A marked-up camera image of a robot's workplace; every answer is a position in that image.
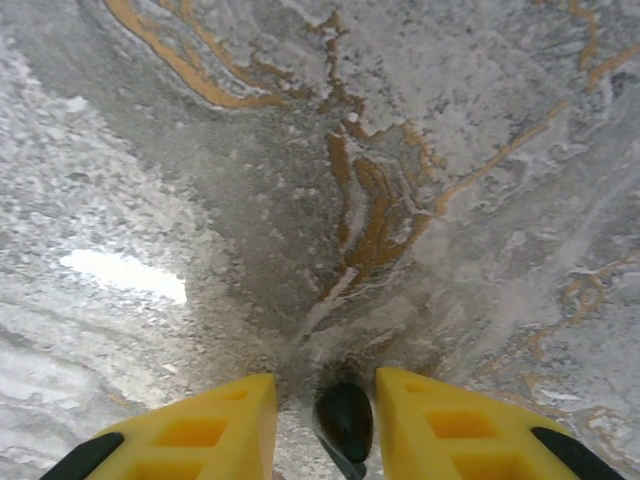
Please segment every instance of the gray rock surface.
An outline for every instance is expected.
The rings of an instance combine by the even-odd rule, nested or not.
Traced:
[[[338,479],[349,359],[640,478],[639,78],[637,0],[4,0],[0,477],[273,371],[275,470]]]

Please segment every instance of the bright light patch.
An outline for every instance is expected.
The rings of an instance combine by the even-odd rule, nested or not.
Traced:
[[[169,297],[176,303],[187,301],[184,280],[157,268],[147,267],[135,259],[124,259],[113,253],[74,250],[71,255],[61,258],[60,264],[119,288],[153,292]]]

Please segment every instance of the yellow plastic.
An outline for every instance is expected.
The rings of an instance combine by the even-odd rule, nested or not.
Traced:
[[[87,480],[268,480],[277,417],[273,375],[250,375],[103,430],[125,441]]]
[[[376,372],[389,480],[579,480],[531,433],[568,432],[515,405],[397,368]]]

